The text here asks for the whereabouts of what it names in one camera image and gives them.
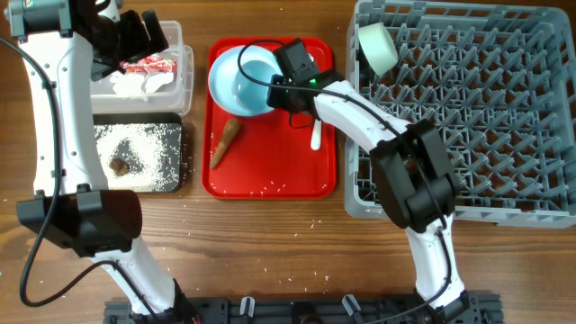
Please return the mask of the white plastic spoon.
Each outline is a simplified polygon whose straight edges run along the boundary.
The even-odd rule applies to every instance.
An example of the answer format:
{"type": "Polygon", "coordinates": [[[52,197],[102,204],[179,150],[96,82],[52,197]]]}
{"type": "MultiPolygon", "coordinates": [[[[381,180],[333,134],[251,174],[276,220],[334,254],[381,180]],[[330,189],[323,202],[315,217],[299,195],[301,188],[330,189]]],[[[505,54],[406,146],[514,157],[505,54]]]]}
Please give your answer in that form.
{"type": "Polygon", "coordinates": [[[313,129],[312,129],[312,134],[311,134],[311,138],[310,138],[310,148],[314,151],[318,151],[321,147],[321,139],[322,136],[322,124],[320,120],[315,120],[314,121],[314,125],[313,125],[313,129]]]}

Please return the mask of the red snack wrapper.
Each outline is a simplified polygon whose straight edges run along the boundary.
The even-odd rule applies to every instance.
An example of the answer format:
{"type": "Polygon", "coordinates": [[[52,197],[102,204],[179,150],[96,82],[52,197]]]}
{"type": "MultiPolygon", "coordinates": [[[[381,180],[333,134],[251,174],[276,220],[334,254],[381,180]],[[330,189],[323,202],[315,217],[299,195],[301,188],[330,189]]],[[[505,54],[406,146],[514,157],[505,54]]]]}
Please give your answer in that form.
{"type": "Polygon", "coordinates": [[[162,58],[159,55],[152,55],[142,58],[135,63],[123,61],[121,67],[127,73],[175,73],[177,71],[177,62],[171,58],[162,58]]]}

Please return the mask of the white bowl with rice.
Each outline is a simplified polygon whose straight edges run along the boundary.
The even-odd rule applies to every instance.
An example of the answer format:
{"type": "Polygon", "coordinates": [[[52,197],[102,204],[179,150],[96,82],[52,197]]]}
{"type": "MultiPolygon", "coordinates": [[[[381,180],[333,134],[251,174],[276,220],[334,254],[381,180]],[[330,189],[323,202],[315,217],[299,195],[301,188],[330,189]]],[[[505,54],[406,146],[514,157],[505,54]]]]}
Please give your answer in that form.
{"type": "MultiPolygon", "coordinates": [[[[274,75],[280,74],[276,63],[262,60],[249,60],[241,64],[244,72],[257,81],[270,83],[274,75]]],[[[250,81],[240,72],[233,82],[234,114],[239,116],[256,116],[270,113],[273,108],[267,103],[268,86],[250,81]]]]}

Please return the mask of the white napkin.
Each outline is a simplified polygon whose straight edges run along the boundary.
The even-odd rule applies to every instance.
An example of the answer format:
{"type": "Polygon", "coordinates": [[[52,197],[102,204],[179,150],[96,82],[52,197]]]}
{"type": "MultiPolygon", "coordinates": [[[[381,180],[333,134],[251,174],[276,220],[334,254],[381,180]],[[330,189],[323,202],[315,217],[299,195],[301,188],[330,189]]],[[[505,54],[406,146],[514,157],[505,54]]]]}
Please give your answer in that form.
{"type": "Polygon", "coordinates": [[[117,95],[136,96],[153,94],[162,86],[172,83],[175,76],[171,72],[151,74],[115,72],[110,77],[112,90],[117,95]]]}

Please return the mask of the large white plate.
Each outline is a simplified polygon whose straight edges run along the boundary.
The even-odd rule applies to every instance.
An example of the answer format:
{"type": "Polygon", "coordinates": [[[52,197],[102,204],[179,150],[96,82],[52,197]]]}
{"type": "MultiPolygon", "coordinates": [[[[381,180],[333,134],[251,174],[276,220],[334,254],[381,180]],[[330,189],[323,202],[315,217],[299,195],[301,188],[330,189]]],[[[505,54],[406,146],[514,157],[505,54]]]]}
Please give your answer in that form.
{"type": "MultiPolygon", "coordinates": [[[[233,82],[239,71],[238,58],[243,46],[225,50],[211,66],[208,78],[209,91],[215,103],[225,112],[234,114],[233,82]]],[[[241,57],[240,65],[249,60],[271,61],[276,63],[273,53],[259,46],[250,46],[241,57]]]]}

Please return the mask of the brown carrot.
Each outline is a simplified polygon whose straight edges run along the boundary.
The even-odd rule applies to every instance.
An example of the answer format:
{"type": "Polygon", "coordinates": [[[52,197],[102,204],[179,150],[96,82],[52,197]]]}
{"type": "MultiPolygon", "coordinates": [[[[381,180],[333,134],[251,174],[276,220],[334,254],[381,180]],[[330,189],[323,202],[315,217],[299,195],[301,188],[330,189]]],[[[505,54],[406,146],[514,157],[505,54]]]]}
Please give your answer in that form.
{"type": "Polygon", "coordinates": [[[226,122],[222,134],[220,136],[219,144],[216,147],[213,156],[211,157],[211,161],[209,164],[210,169],[215,169],[221,162],[224,155],[226,154],[226,151],[230,147],[230,144],[239,134],[241,127],[242,124],[240,120],[237,118],[231,118],[226,122]]]}

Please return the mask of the mint green bowl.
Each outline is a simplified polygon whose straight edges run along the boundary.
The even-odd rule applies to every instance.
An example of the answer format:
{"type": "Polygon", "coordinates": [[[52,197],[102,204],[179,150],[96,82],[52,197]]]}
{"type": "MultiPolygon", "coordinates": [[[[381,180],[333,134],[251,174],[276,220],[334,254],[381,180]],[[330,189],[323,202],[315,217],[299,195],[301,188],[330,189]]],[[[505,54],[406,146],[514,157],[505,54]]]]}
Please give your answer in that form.
{"type": "Polygon", "coordinates": [[[358,38],[362,52],[377,76],[382,77],[398,63],[395,43],[382,23],[361,27],[358,38]]]}

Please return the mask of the brown food scrap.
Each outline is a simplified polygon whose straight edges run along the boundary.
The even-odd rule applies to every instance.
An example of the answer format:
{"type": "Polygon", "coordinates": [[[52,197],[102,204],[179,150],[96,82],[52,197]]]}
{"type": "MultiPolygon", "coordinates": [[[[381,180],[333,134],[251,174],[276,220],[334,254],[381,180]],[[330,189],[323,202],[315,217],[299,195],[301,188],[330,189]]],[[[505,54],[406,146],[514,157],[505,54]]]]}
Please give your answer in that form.
{"type": "Polygon", "coordinates": [[[109,168],[116,177],[126,176],[130,171],[130,165],[121,158],[114,158],[109,163],[109,168]]]}

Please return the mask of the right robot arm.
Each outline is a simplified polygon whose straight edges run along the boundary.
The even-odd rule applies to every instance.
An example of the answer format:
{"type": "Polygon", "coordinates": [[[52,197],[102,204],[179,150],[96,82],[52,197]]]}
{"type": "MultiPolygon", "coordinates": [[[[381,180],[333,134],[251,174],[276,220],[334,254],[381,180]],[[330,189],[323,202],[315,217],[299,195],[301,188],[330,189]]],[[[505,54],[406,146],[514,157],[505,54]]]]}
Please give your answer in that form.
{"type": "Polygon", "coordinates": [[[459,189],[435,124],[388,114],[338,72],[320,71],[300,39],[281,44],[273,55],[280,72],[271,79],[269,105],[310,113],[368,153],[382,208],[408,237],[424,308],[441,320],[451,318],[464,293],[452,242],[459,189]]]}

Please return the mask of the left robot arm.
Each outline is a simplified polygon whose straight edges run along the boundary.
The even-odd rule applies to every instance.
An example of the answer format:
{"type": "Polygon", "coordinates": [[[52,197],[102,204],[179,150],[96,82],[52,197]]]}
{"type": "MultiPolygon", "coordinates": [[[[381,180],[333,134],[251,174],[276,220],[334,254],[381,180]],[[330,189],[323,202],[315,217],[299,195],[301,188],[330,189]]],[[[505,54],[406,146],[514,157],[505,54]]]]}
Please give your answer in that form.
{"type": "Polygon", "coordinates": [[[103,268],[129,299],[137,323],[202,317],[150,253],[139,197],[109,187],[97,153],[90,85],[168,46],[153,10],[119,1],[12,0],[4,15],[28,74],[35,123],[34,196],[18,202],[36,242],[74,251],[103,268]]]}

